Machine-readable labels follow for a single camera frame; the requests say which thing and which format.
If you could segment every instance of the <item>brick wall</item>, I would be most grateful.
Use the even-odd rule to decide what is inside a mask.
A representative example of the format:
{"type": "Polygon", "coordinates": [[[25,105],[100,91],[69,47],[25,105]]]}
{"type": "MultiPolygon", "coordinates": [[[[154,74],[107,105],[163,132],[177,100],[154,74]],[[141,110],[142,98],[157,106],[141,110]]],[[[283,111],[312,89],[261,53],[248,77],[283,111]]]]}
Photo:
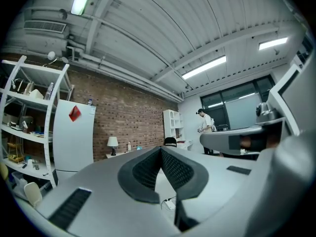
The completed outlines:
{"type": "MultiPolygon", "coordinates": [[[[2,59],[15,60],[20,55],[10,54],[2,59]]],[[[41,58],[28,56],[28,63],[44,64],[41,58]]],[[[127,151],[130,141],[136,146],[151,147],[163,144],[163,111],[178,110],[169,102],[137,87],[97,73],[70,66],[68,76],[75,89],[71,101],[87,104],[89,98],[96,106],[93,130],[94,160],[106,158],[109,136],[118,138],[117,152],[127,151]]]]}

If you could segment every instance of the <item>white refrigerator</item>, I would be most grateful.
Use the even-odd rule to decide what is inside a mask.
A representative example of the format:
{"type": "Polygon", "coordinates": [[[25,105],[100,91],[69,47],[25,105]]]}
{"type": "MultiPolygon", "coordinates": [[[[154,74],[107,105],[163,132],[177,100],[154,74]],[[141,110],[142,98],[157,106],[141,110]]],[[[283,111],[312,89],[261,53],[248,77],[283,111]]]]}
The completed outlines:
{"type": "Polygon", "coordinates": [[[93,163],[95,106],[59,100],[53,130],[53,154],[59,183],[93,163]],[[76,120],[69,114],[80,111],[76,120]]]}

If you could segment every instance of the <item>air vent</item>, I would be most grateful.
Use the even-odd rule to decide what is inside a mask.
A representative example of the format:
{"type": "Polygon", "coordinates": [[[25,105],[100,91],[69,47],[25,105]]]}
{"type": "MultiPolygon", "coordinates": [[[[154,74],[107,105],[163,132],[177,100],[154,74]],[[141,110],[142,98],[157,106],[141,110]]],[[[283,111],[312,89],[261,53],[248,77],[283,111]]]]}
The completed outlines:
{"type": "Polygon", "coordinates": [[[27,20],[25,21],[23,28],[26,30],[46,31],[62,34],[66,25],[67,24],[52,21],[27,20]]]}
{"type": "Polygon", "coordinates": [[[91,191],[76,189],[69,198],[54,212],[49,221],[61,229],[66,230],[72,223],[91,191]]]}

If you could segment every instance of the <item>black mesh panel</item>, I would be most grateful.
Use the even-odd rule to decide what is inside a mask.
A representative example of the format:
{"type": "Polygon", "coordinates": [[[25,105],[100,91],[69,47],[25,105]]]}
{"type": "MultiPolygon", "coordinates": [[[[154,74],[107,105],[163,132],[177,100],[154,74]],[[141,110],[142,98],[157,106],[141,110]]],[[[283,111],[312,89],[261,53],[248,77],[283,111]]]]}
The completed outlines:
{"type": "Polygon", "coordinates": [[[175,191],[189,182],[194,173],[189,165],[164,150],[162,150],[162,170],[175,191]]]}
{"type": "Polygon", "coordinates": [[[160,166],[160,151],[156,151],[133,167],[133,176],[139,183],[154,191],[160,166]]]}

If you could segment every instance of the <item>black grille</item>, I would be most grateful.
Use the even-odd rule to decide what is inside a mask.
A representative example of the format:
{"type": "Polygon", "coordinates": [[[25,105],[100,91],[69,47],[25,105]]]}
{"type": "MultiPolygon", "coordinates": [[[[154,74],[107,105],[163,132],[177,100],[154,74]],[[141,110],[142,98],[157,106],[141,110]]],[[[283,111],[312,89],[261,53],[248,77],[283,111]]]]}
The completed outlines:
{"type": "Polygon", "coordinates": [[[193,169],[176,157],[162,150],[162,170],[176,191],[193,177],[193,169]]]}
{"type": "Polygon", "coordinates": [[[81,210],[90,194],[91,191],[76,189],[49,218],[50,222],[61,229],[66,230],[81,210]]]}
{"type": "Polygon", "coordinates": [[[160,166],[160,152],[156,151],[133,167],[133,176],[139,183],[154,191],[160,166]]]}

